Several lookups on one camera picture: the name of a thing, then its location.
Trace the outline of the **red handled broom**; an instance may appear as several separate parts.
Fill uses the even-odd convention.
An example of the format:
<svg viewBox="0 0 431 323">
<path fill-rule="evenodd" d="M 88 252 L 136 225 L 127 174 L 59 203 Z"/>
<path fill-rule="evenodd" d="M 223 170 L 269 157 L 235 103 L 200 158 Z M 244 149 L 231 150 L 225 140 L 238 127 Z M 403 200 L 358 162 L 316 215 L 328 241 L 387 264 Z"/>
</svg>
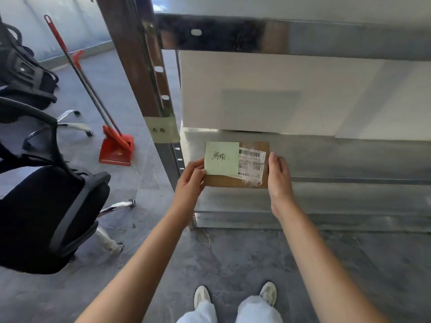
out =
<svg viewBox="0 0 431 323">
<path fill-rule="evenodd" d="M 57 43 L 59 44 L 60 48 L 62 49 L 64 55 L 66 56 L 68 62 L 73 67 L 73 70 L 77 74 L 80 82 L 82 83 L 83 87 L 85 88 L 86 92 L 88 93 L 91 101 L 94 103 L 96 109 L 98 110 L 101 118 L 104 121 L 103 125 L 103 133 L 105 135 L 105 138 L 102 142 L 102 148 L 121 148 L 125 151 L 128 151 L 130 153 L 133 152 L 134 149 L 134 139 L 132 136 L 126 137 L 121 133 L 118 126 L 116 125 L 114 119 L 112 118 L 111 114 L 103 104 L 101 98 L 93 88 L 92 84 L 88 80 L 87 76 L 85 75 L 80 63 L 79 63 L 79 57 L 81 54 L 83 54 L 83 50 L 78 50 L 75 53 L 71 54 L 67 47 L 65 42 L 63 41 L 60 33 L 58 32 L 53 20 L 51 17 L 47 14 L 44 14 L 44 20 L 49 26 L 52 34 L 54 35 Z"/>
</svg>

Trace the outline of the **person's left hand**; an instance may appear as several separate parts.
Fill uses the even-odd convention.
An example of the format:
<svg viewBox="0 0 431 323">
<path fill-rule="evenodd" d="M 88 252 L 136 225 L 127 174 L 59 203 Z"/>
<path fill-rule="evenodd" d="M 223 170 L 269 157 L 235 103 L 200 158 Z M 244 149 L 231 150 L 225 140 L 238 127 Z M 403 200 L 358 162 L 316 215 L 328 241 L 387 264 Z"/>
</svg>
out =
<svg viewBox="0 0 431 323">
<path fill-rule="evenodd" d="M 178 180 L 169 215 L 177 220 L 182 228 L 186 228 L 192 221 L 194 209 L 203 189 L 193 187 L 193 171 L 195 168 L 204 168 L 204 158 L 189 162 Z"/>
</svg>

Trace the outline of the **green sticky note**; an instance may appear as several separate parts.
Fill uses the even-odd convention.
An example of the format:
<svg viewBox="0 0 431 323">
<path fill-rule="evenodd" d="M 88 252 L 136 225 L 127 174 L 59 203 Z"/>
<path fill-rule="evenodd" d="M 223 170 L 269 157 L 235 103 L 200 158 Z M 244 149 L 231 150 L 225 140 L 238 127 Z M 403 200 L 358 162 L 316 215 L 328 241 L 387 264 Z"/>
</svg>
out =
<svg viewBox="0 0 431 323">
<path fill-rule="evenodd" d="M 239 177 L 239 142 L 206 141 L 204 169 L 207 175 Z"/>
</svg>

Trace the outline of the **metal shelf rack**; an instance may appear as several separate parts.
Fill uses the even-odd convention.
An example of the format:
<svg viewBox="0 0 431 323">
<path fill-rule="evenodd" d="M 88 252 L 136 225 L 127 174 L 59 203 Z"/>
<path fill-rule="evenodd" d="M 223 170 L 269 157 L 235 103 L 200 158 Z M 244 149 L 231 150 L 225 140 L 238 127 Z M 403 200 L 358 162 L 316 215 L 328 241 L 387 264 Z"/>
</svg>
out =
<svg viewBox="0 0 431 323">
<path fill-rule="evenodd" d="M 286 158 L 321 230 L 431 233 L 431 0 L 97 0 L 175 188 L 207 141 Z"/>
</svg>

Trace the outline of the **red dustpan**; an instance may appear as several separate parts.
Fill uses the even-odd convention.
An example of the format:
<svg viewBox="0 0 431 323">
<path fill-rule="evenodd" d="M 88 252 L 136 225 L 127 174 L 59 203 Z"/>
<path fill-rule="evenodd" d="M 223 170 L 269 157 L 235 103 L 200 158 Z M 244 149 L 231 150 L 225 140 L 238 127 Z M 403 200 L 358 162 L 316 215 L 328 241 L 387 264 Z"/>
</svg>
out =
<svg viewBox="0 0 431 323">
<path fill-rule="evenodd" d="M 103 164 L 113 164 L 119 166 L 131 166 L 132 163 L 132 153 L 125 151 L 121 148 L 100 148 L 99 162 Z"/>
</svg>

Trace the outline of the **yellow paper tag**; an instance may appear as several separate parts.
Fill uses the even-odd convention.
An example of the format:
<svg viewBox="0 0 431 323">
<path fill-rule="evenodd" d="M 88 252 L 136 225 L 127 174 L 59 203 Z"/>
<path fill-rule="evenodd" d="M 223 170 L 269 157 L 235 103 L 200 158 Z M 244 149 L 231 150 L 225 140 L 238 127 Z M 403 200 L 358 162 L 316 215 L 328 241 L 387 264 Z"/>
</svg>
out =
<svg viewBox="0 0 431 323">
<path fill-rule="evenodd" d="M 175 116 L 144 117 L 154 144 L 174 144 L 180 142 Z"/>
</svg>

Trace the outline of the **white shipping label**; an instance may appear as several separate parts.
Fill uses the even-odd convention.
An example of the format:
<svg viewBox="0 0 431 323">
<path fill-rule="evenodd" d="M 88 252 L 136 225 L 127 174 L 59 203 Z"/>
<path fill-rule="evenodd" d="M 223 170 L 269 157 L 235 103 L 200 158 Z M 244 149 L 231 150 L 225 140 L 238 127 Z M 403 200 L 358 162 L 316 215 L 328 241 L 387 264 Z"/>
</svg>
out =
<svg viewBox="0 0 431 323">
<path fill-rule="evenodd" d="M 253 184 L 262 184 L 266 152 L 239 148 L 238 178 Z"/>
</svg>

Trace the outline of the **white trousers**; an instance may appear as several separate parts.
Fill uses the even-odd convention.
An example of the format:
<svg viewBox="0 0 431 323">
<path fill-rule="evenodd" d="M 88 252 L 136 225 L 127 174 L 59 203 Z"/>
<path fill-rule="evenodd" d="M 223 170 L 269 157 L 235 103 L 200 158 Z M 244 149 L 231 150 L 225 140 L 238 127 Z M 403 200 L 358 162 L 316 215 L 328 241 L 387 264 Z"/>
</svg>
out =
<svg viewBox="0 0 431 323">
<path fill-rule="evenodd" d="M 218 323 L 215 306 L 203 300 L 195 310 L 185 313 L 176 323 Z M 239 305 L 235 323 L 283 323 L 283 320 L 265 299 L 252 295 Z"/>
</svg>

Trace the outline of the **person's right hand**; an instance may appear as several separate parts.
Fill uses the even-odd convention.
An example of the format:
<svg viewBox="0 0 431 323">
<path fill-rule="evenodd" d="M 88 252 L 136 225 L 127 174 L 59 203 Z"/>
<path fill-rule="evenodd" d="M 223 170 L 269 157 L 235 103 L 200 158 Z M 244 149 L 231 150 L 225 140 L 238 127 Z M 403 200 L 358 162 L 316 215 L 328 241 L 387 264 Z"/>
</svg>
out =
<svg viewBox="0 0 431 323">
<path fill-rule="evenodd" d="M 271 208 L 281 224 L 299 211 L 293 193 L 290 172 L 284 157 L 277 156 L 277 181 L 268 184 Z"/>
</svg>

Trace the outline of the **person's right white shoe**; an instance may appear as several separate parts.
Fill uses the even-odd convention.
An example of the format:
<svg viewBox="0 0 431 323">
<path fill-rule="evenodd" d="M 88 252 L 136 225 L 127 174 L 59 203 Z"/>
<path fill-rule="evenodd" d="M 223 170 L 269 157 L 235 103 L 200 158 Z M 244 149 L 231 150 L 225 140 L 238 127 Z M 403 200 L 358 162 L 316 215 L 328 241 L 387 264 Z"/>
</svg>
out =
<svg viewBox="0 0 431 323">
<path fill-rule="evenodd" d="M 263 298 L 271 307 L 274 307 L 277 300 L 276 285 L 271 281 L 266 282 L 261 288 L 259 296 Z"/>
</svg>

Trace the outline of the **person's left forearm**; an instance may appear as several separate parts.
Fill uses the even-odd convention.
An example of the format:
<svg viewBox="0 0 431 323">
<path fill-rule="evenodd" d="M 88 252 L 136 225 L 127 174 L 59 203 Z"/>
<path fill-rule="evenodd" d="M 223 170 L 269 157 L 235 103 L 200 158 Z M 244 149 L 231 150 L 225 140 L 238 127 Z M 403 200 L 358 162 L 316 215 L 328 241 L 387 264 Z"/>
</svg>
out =
<svg viewBox="0 0 431 323">
<path fill-rule="evenodd" d="M 191 221 L 192 211 L 172 205 L 75 323 L 142 323 L 180 236 Z"/>
</svg>

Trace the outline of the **brown cardboard parcel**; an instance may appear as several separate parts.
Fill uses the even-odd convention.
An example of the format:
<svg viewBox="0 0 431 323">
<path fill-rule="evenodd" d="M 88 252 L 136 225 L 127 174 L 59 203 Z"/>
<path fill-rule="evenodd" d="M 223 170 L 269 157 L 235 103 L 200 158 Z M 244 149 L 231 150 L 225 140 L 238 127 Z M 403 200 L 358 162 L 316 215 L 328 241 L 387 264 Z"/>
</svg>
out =
<svg viewBox="0 0 431 323">
<path fill-rule="evenodd" d="M 239 142 L 240 147 L 249 148 L 253 150 L 259 150 L 266 152 L 265 171 L 263 174 L 262 184 L 253 184 L 246 182 L 238 177 L 227 177 L 218 175 L 207 175 L 204 178 L 204 183 L 211 187 L 223 187 L 223 188 L 255 188 L 255 189 L 266 189 L 268 187 L 268 157 L 270 154 L 269 142 Z"/>
</svg>

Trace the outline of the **black office chair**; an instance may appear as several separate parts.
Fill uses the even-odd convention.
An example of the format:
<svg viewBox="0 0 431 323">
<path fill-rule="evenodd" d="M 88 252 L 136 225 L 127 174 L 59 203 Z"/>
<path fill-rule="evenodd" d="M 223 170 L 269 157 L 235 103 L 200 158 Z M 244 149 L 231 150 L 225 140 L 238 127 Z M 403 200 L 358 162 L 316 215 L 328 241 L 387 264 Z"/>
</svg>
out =
<svg viewBox="0 0 431 323">
<path fill-rule="evenodd" d="M 0 97 L 45 110 L 57 102 L 58 76 L 34 58 L 22 34 L 0 16 Z"/>
<path fill-rule="evenodd" d="M 99 228 L 98 218 L 135 199 L 103 206 L 111 175 L 71 168 L 57 144 L 57 119 L 0 97 L 0 176 L 35 168 L 0 197 L 0 267 L 48 275 L 62 270 L 96 234 L 112 253 L 122 243 Z"/>
</svg>

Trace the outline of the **person's left white shoe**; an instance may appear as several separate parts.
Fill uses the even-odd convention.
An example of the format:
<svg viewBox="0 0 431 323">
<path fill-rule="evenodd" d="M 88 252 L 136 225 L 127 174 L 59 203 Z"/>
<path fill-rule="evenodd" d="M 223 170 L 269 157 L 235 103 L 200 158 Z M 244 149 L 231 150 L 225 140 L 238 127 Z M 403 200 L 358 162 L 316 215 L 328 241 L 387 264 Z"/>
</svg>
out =
<svg viewBox="0 0 431 323">
<path fill-rule="evenodd" d="M 197 287 L 194 294 L 194 310 L 197 310 L 198 306 L 202 303 L 211 304 L 211 298 L 208 289 L 205 286 Z"/>
</svg>

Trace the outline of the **person's right forearm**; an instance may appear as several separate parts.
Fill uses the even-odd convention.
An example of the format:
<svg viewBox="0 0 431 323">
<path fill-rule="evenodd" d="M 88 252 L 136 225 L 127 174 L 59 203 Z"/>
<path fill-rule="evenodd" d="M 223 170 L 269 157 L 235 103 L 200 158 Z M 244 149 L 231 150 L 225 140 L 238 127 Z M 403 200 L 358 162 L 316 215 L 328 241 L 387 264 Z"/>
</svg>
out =
<svg viewBox="0 0 431 323">
<path fill-rule="evenodd" d="M 320 323 L 389 323 L 295 202 L 272 201 L 272 211 L 282 226 Z"/>
</svg>

